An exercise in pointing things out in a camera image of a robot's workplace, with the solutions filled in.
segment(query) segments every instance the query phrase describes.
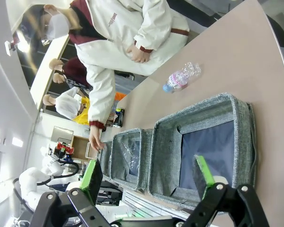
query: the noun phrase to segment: black can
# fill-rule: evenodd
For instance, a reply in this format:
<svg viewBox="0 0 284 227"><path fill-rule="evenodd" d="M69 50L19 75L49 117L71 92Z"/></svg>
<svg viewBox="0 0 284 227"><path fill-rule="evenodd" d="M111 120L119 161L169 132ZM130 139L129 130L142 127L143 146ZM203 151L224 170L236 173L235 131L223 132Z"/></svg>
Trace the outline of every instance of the black can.
<svg viewBox="0 0 284 227"><path fill-rule="evenodd" d="M125 109L116 108L115 110L115 120L113 127L121 128L123 126L123 118L124 118Z"/></svg>

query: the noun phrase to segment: bottle label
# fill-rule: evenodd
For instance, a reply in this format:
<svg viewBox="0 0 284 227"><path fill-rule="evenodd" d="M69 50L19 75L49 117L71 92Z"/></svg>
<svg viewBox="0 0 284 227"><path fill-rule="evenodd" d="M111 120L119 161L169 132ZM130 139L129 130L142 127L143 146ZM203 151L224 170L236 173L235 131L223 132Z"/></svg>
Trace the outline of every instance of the bottle label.
<svg viewBox="0 0 284 227"><path fill-rule="evenodd" d="M180 84L178 84L177 83L177 81L175 80L176 78L175 78L175 74L176 74L177 72L175 72L175 73L173 73L173 74L171 74L170 76L169 76L169 83L170 83L170 85L174 88L174 89L178 89L178 88L181 88L182 86L180 85Z"/></svg>

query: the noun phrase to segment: person's right hand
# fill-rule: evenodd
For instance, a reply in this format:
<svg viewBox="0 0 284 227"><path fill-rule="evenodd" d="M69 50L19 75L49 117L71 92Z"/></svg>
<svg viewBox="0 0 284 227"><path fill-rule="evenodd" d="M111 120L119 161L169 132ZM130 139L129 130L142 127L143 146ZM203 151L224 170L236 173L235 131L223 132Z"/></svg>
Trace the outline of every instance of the person's right hand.
<svg viewBox="0 0 284 227"><path fill-rule="evenodd" d="M90 127L89 142L91 147L95 150L104 148L104 143L100 141L100 129L94 125Z"/></svg>

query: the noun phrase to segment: plastic bottle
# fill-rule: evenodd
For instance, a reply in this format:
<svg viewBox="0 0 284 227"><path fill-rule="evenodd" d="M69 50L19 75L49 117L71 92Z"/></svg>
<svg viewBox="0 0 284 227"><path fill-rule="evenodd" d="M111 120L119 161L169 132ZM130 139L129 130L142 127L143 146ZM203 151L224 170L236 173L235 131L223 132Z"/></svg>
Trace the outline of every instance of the plastic bottle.
<svg viewBox="0 0 284 227"><path fill-rule="evenodd" d="M182 88L192 77L198 77L200 74L201 69L199 65L188 62L182 70L176 71L169 76L168 81L163 85L163 90L165 92L172 92Z"/></svg>

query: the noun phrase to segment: maroon shirt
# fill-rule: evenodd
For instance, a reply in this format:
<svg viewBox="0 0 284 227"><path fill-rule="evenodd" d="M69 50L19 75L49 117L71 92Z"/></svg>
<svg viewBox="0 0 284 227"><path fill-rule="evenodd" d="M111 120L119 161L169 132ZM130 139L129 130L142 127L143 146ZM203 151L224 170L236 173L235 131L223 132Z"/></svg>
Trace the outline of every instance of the maroon shirt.
<svg viewBox="0 0 284 227"><path fill-rule="evenodd" d="M72 79L78 83L81 83L87 87L91 85L86 81L86 68L80 62L78 57L69 59L63 66L63 73L68 79Z"/></svg>

